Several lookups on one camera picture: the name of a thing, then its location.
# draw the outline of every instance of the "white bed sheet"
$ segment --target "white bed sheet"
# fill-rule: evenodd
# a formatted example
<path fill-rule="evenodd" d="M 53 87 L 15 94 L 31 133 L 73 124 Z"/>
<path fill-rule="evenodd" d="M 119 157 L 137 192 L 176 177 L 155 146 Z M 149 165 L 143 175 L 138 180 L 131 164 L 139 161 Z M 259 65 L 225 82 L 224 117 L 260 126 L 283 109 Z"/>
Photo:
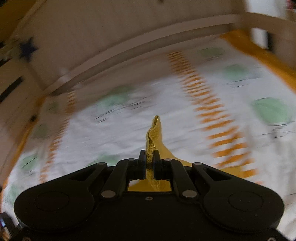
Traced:
<path fill-rule="evenodd" d="M 215 48 L 210 58 L 201 52 Z M 261 181 L 276 191 L 285 201 L 285 213 L 278 227 L 290 239 L 296 237 L 296 134 L 295 124 L 281 130 L 281 137 L 273 138 L 272 128 L 254 113 L 253 100 L 279 98 L 292 109 L 295 94 L 269 69 L 254 58 L 231 47 L 225 40 L 215 41 L 183 51 L 196 72 L 204 77 L 221 99 L 235 124 L 245 133 L 248 148 L 258 169 L 252 181 Z M 102 77 L 75 91 L 75 111 L 66 113 L 69 94 L 48 97 L 40 118 L 29 136 L 26 146 L 13 168 L 3 190 L 2 211 L 17 222 L 13 212 L 16 197 L 25 189 L 52 180 L 93 163 L 104 161 L 114 165 L 125 158 L 136 158 L 145 149 L 146 132 L 155 115 L 163 128 L 163 142 L 176 157 L 188 162 L 203 162 L 215 166 L 208 134 L 202 128 L 191 98 L 182 88 L 180 78 L 171 71 L 166 56 L 150 59 L 162 69 L 163 75 L 148 83 L 119 88 L 116 93 L 101 98 Z M 249 70 L 243 81 L 233 82 L 225 77 L 225 68 L 238 64 Z M 154 69 L 147 66 L 145 73 L 135 68 L 133 75 L 141 78 Z M 117 78 L 128 78 L 128 75 Z M 48 162 L 50 144 L 57 137 L 63 121 L 63 135 L 54 151 L 53 162 Z"/>

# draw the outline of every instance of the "yellow towel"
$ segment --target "yellow towel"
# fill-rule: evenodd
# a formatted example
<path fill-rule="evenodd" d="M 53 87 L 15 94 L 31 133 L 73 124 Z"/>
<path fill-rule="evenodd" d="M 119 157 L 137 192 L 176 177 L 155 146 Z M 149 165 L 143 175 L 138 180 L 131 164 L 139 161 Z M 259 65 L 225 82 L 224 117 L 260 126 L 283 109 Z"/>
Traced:
<path fill-rule="evenodd" d="M 139 181 L 137 184 L 129 187 L 129 191 L 170 191 L 170 183 L 165 180 L 155 180 L 153 178 L 152 157 L 154 150 L 158 150 L 161 159 L 171 158 L 179 160 L 184 166 L 191 166 L 192 163 L 176 158 L 163 144 L 161 134 L 161 123 L 159 116 L 155 116 L 152 126 L 146 134 L 146 158 L 147 171 L 146 179 Z M 222 171 L 232 175 L 241 176 L 240 167 L 229 167 L 222 169 Z"/>

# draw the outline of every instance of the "metal pin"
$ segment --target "metal pin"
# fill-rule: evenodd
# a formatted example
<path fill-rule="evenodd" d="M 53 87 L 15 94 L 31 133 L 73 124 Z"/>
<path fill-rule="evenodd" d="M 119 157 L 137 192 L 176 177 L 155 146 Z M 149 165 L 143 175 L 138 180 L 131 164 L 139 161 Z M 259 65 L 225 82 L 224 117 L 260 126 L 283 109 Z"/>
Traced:
<path fill-rule="evenodd" d="M 116 193 L 112 190 L 105 190 L 101 192 L 102 197 L 105 198 L 111 198 L 111 197 L 115 197 Z"/>
<path fill-rule="evenodd" d="M 153 197 L 145 197 L 145 200 L 152 201 L 153 200 Z"/>
<path fill-rule="evenodd" d="M 182 195 L 186 198 L 194 198 L 197 196 L 197 193 L 193 190 L 186 190 L 182 192 Z"/>

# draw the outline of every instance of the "rectangular opening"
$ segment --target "rectangular opening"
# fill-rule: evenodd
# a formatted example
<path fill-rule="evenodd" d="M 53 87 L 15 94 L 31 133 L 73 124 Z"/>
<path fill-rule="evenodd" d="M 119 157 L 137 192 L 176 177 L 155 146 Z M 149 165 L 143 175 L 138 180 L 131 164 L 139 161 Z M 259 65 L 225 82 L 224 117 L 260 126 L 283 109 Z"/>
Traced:
<path fill-rule="evenodd" d="M 267 31 L 260 28 L 251 29 L 252 41 L 261 48 L 268 49 Z"/>
<path fill-rule="evenodd" d="M 8 88 L 0 94 L 0 103 L 4 101 L 9 96 L 9 94 L 21 84 L 21 82 L 23 82 L 22 76 L 18 77 L 12 84 L 10 84 L 10 86 L 8 86 Z"/>
<path fill-rule="evenodd" d="M 168 190 L 168 191 L 172 191 L 169 181 L 166 181 L 166 180 L 161 180 L 161 181 L 167 182 L 166 186 L 170 187 L 170 190 Z M 130 191 L 130 192 L 155 192 L 155 190 L 153 189 L 153 187 L 151 186 L 151 184 L 147 178 L 144 180 L 130 181 L 128 184 L 128 191 Z"/>

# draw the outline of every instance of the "mattress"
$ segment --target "mattress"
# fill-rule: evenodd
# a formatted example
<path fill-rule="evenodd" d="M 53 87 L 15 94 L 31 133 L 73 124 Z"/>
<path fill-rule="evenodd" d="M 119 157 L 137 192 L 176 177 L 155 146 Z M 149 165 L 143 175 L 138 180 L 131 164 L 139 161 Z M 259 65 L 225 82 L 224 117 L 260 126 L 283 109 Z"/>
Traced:
<path fill-rule="evenodd" d="M 139 81 L 103 95 L 104 77 L 47 97 L 7 179 L 2 212 L 17 223 L 13 204 L 22 191 L 97 162 L 137 158 L 158 115 L 163 143 L 177 158 L 236 167 L 236 175 L 276 191 L 285 202 L 278 230 L 294 239 L 295 93 L 279 66 L 228 37 L 153 57 Z M 156 65 L 163 73 L 140 81 Z"/>

